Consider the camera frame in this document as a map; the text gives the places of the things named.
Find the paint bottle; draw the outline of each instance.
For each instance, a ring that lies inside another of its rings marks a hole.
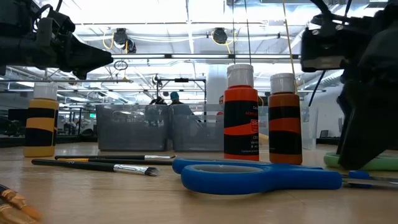
[[[57,136],[57,85],[35,83],[29,102],[25,132],[25,157],[53,156]]]
[[[231,65],[224,92],[224,158],[259,160],[258,95],[253,66]]]
[[[300,165],[303,160],[300,98],[295,94],[294,74],[271,76],[268,107],[269,160]]]

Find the clear plastic bin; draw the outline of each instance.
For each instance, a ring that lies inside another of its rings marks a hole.
[[[172,105],[173,149],[187,151],[224,151],[224,116],[220,105]]]
[[[318,108],[301,107],[301,137],[303,149],[317,145]],[[259,132],[268,135],[268,107],[259,107]]]
[[[97,105],[98,149],[165,151],[169,107],[165,105]]]

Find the white bottle cap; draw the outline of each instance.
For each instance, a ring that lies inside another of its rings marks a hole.
[[[295,77],[292,73],[279,73],[271,76],[271,94],[295,93]]]
[[[228,87],[249,85],[254,87],[253,66],[246,64],[231,65],[227,68]]]
[[[57,100],[58,86],[54,83],[35,83],[34,98]]]

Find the desk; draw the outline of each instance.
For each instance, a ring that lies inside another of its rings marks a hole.
[[[323,155],[335,150],[335,146],[317,148],[305,151],[305,165],[324,166]],[[96,143],[61,144],[56,151],[58,155],[97,153]],[[221,158],[222,154],[178,156]],[[268,161],[267,151],[261,152],[261,159]],[[205,195],[184,188],[170,166],[161,167],[161,171],[158,177],[148,177],[34,166],[30,159],[23,158],[21,147],[0,149],[0,183],[27,197],[43,213],[42,223],[367,224],[395,223],[398,219],[398,190],[344,188]]]

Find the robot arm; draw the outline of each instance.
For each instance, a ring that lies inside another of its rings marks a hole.
[[[46,9],[48,16],[40,19]],[[39,8],[32,0],[2,0],[0,15],[0,55],[7,55],[0,57],[0,73],[6,65],[51,67],[86,79],[88,72],[113,62],[109,52],[77,40],[74,23],[50,5]]]
[[[389,1],[374,17],[322,14],[302,37],[304,72],[344,69],[337,102],[345,114],[337,154],[345,169],[360,169],[386,149],[398,148],[398,1]]]

